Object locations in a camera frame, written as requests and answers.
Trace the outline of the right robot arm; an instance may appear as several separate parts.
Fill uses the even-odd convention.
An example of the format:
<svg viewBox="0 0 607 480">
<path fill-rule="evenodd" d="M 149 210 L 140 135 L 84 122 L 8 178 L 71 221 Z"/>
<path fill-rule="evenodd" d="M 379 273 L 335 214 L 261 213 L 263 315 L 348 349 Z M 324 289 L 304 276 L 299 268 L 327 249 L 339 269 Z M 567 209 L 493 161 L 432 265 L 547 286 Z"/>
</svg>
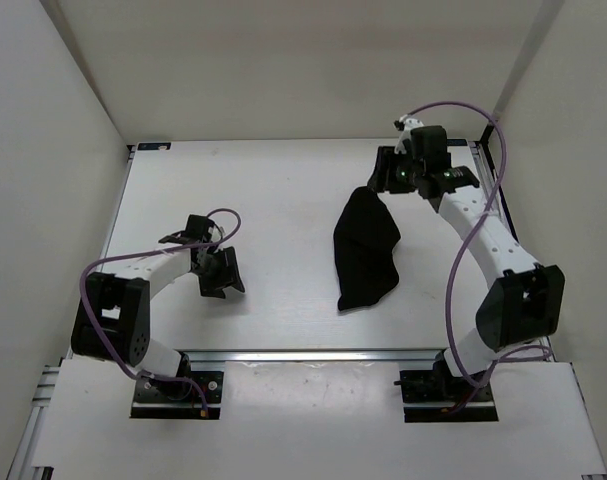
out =
<svg viewBox="0 0 607 480">
<path fill-rule="evenodd" d="M 488 291 L 469 332 L 456 339 L 453 308 L 446 306 L 446 366 L 432 375 L 443 399 L 483 382 L 493 363 L 519 360 L 522 345 L 558 329 L 565 276 L 528 253 L 490 210 L 490 198 L 467 165 L 455 166 L 448 151 L 415 155 L 408 147 L 381 146 L 368 182 L 377 193 L 418 193 L 462 239 L 462 253 L 479 266 Z"/>
</svg>

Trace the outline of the black skirt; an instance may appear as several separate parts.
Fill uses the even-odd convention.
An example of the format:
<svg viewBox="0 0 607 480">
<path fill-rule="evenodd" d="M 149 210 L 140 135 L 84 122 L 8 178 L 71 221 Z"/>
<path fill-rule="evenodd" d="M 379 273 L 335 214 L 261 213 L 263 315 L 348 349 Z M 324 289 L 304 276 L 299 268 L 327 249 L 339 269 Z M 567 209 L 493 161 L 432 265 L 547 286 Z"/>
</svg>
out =
<svg viewBox="0 0 607 480">
<path fill-rule="evenodd" d="M 377 304 L 399 283 L 394 248 L 401 233 L 387 206 L 366 186 L 350 195 L 334 229 L 341 312 Z"/>
</svg>

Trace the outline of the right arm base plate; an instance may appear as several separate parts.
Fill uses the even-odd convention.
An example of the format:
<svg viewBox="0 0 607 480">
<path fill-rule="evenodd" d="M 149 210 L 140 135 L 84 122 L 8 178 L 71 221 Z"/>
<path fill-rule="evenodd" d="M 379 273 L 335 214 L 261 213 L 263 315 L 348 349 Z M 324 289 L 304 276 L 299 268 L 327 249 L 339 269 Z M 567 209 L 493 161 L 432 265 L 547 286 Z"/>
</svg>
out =
<svg viewBox="0 0 607 480">
<path fill-rule="evenodd" d="M 431 370 L 401 370 L 405 423 L 487 423 L 499 420 L 491 386 L 476 389 L 437 363 Z"/>
</svg>

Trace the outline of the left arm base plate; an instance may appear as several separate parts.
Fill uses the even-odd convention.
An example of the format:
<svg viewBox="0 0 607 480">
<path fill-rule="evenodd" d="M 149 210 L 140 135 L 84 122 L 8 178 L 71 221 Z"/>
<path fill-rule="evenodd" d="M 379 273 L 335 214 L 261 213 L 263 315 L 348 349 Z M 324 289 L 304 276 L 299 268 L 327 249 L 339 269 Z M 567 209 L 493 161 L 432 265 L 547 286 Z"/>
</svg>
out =
<svg viewBox="0 0 607 480">
<path fill-rule="evenodd" d="M 190 373 L 199 385 L 207 403 L 203 413 L 201 397 L 190 385 L 152 380 L 136 382 L 130 417 L 133 419 L 218 420 L 224 386 L 224 372 L 200 370 Z"/>
</svg>

